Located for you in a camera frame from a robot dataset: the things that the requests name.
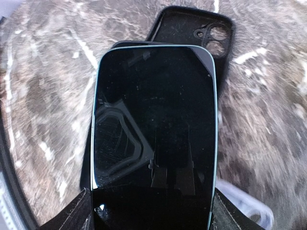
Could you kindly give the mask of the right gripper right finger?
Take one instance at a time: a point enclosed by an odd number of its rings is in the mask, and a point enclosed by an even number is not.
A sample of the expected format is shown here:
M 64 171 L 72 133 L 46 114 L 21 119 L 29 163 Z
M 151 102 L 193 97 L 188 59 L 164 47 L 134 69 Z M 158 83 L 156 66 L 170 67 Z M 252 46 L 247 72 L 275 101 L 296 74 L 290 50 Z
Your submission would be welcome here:
M 218 189 L 215 189 L 212 214 L 212 230 L 263 230 L 261 226 L 246 217 Z

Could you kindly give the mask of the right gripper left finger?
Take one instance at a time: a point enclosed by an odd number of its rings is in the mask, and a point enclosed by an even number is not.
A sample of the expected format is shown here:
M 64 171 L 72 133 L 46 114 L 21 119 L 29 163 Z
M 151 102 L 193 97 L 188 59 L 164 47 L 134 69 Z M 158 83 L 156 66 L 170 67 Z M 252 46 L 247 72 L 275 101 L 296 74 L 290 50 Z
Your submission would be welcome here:
M 84 188 L 54 218 L 40 226 L 40 230 L 92 230 L 91 193 Z

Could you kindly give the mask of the lavender phone case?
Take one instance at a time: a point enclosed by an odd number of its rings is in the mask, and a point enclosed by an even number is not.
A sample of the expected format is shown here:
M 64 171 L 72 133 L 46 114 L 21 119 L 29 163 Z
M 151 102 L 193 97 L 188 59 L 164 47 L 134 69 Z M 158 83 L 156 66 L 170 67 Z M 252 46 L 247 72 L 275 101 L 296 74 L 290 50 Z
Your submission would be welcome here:
M 255 222 L 265 230 L 272 229 L 274 216 L 266 204 L 225 180 L 216 179 L 215 187 L 247 218 L 259 216 Z

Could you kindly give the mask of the dark phone with teal edge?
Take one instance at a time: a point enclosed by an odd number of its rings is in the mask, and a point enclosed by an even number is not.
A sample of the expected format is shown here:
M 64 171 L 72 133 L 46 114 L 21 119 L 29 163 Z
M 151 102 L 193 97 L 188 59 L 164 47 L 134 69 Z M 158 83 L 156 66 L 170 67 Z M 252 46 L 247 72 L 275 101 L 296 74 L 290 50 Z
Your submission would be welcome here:
M 91 127 L 96 230 L 207 230 L 217 165 L 214 60 L 200 46 L 113 48 Z

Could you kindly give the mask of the black phone case bottom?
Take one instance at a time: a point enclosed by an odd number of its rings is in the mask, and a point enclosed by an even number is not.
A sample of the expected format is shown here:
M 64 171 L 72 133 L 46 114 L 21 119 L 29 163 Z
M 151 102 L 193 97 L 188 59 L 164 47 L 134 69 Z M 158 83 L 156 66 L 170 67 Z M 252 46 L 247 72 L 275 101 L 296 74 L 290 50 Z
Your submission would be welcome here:
M 99 63 L 81 188 L 210 196 L 233 36 L 223 15 L 170 6 L 146 41 L 116 43 Z

